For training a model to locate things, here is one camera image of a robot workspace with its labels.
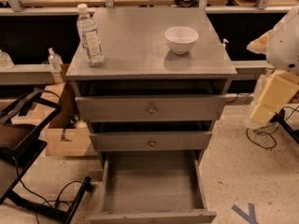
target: drawer handle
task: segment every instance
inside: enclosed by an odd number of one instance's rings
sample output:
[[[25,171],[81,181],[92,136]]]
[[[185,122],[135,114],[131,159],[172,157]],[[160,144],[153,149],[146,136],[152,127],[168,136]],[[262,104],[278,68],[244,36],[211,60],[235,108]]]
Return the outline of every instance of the drawer handle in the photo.
[[[154,147],[156,144],[157,144],[157,142],[154,141],[154,140],[152,140],[152,139],[149,141],[149,145],[150,145],[151,147]]]
[[[149,108],[149,113],[154,114],[156,112],[157,112],[157,109],[153,105],[151,105],[150,108]]]

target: plastic water bottle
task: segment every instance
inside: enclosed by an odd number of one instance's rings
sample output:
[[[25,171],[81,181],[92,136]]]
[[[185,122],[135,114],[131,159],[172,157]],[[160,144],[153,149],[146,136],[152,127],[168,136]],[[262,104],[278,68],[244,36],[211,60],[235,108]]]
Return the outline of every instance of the plastic water bottle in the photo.
[[[53,48],[49,48],[49,54],[48,61],[52,69],[61,70],[62,68],[60,65],[63,64],[63,60],[60,55],[56,54]]]
[[[104,54],[98,27],[88,12],[86,4],[78,5],[77,28],[83,48],[86,51],[89,66],[98,66],[104,62]]]
[[[0,50],[0,67],[1,68],[11,68],[12,66],[14,66],[14,63],[12,62],[10,56]]]

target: cardboard box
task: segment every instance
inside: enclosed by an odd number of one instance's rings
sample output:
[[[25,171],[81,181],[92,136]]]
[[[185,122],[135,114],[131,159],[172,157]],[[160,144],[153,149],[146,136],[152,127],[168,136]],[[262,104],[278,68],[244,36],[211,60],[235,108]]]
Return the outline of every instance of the cardboard box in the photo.
[[[45,139],[47,156],[97,156],[88,128],[47,129]]]
[[[91,139],[89,137],[88,128],[64,129],[69,124],[72,116],[76,115],[77,107],[73,91],[68,87],[67,83],[59,83],[48,85],[45,90],[53,91],[59,98],[52,94],[44,92],[42,98],[51,100],[55,103],[61,100],[62,111],[59,113],[43,130],[40,139],[46,141],[47,156],[97,156],[93,149]],[[36,104],[27,113],[26,116],[15,117],[14,123],[32,123],[37,125],[51,112],[52,108]]]
[[[47,86],[46,90],[57,93],[62,101],[62,112],[53,119],[45,129],[45,141],[47,156],[96,156],[93,149],[89,130],[86,127],[77,129],[65,129],[71,117],[77,114],[75,97],[68,88],[67,83]],[[50,93],[44,93],[44,98],[58,101],[57,97]]]

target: white robot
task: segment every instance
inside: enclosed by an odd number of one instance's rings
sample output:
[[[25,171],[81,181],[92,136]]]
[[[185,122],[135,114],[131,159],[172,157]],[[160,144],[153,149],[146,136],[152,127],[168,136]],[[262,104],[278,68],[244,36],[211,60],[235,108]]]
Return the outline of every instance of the white robot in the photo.
[[[254,98],[246,122],[251,129],[266,126],[299,91],[299,6],[268,32],[264,54],[277,71],[266,79],[261,95]]]

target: bottle label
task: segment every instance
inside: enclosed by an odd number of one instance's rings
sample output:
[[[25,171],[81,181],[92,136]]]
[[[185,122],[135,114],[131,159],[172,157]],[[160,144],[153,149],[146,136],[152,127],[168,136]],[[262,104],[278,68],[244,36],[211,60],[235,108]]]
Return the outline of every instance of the bottle label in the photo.
[[[96,31],[85,33],[85,37],[92,62],[101,63],[103,61],[103,54]]]

